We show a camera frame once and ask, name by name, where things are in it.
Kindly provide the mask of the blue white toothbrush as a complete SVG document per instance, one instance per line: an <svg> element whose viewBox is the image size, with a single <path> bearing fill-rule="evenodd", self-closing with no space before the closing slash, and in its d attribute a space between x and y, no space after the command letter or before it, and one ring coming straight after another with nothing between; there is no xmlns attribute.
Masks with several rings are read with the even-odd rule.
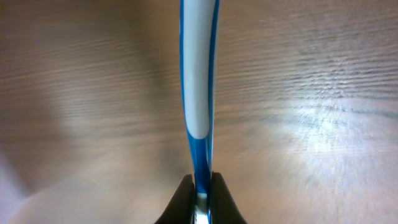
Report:
<svg viewBox="0 0 398 224"><path fill-rule="evenodd" d="M210 185L219 11L219 0L180 2L180 78L195 181L194 223L211 223Z"/></svg>

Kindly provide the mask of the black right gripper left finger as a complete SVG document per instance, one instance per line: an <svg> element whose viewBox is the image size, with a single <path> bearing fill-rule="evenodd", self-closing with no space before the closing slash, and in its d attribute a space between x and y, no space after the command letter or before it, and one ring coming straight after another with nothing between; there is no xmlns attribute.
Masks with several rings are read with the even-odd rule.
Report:
<svg viewBox="0 0 398 224"><path fill-rule="evenodd" d="M192 175L187 174L155 224L192 224L194 207L195 185Z"/></svg>

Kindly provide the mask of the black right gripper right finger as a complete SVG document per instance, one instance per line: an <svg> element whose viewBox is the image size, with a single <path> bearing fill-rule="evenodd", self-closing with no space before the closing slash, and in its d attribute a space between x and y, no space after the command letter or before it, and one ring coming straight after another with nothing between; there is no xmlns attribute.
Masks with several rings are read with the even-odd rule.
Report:
<svg viewBox="0 0 398 224"><path fill-rule="evenodd" d="M211 177L210 210L212 224L246 224L219 172Z"/></svg>

